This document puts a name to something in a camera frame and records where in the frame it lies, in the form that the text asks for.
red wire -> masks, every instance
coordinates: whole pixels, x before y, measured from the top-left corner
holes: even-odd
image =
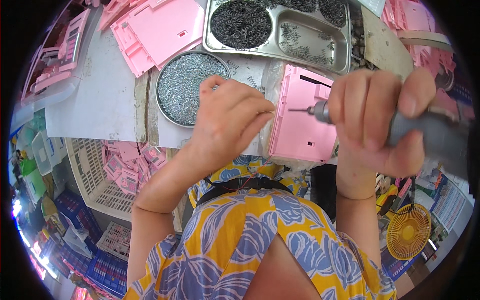
[[[253,173],[253,174],[247,179],[247,181],[245,181],[245,183],[244,183],[241,187],[239,187],[238,189],[232,190],[232,189],[229,189],[229,188],[226,188],[226,187],[224,187],[224,189],[229,190],[229,191],[233,191],[233,192],[238,191],[238,190],[241,190],[241,189],[245,186],[245,184],[247,184],[247,182],[250,180],[250,178],[252,178],[253,176],[255,176],[258,172],[260,172],[260,170],[261,170],[263,167],[266,166],[266,164],[268,163],[268,161],[269,161],[271,158],[272,158],[272,156],[269,156],[268,159],[267,159],[267,161],[265,161],[264,165],[261,166],[255,173]]]

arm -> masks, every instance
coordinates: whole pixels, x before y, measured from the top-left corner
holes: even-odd
[[[376,172],[415,174],[423,163],[422,133],[410,131],[396,147],[385,146],[395,109],[420,115],[435,96],[430,73],[416,69],[404,84],[392,73],[362,70],[337,79],[329,97],[340,148],[336,171],[336,229],[348,234],[381,265],[375,203]]]
[[[143,187],[132,206],[127,286],[145,276],[153,246],[174,234],[172,211],[187,189],[247,148],[273,117],[274,105],[258,90],[211,76],[200,85],[192,138]]]
[[[148,181],[132,206],[132,237],[127,286],[146,275],[145,262],[153,246],[173,230],[172,211],[187,189],[204,174],[194,172],[188,149],[179,151]]]

white table surface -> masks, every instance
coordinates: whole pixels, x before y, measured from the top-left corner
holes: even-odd
[[[48,135],[144,142],[147,79],[135,78],[110,28],[96,31],[78,89],[45,110]]]

floral dress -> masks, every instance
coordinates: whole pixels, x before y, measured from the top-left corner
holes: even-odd
[[[239,157],[211,181],[249,176],[264,163],[264,158]],[[283,166],[267,166],[258,174],[279,179]],[[203,181],[190,189],[191,200],[210,188]],[[302,178],[282,183],[294,195],[306,189]],[[124,299],[242,299],[277,234],[322,300],[395,299],[392,279],[348,235],[336,232],[319,206],[294,195],[241,190],[197,207],[180,242],[168,235],[153,247],[146,276],[132,283]]]

fan grille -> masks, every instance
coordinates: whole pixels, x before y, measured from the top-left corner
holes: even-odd
[[[400,208],[397,213],[408,211],[410,205]],[[420,204],[414,204],[411,212],[394,215],[387,229],[387,248],[399,260],[415,257],[425,247],[432,228],[428,211]]]

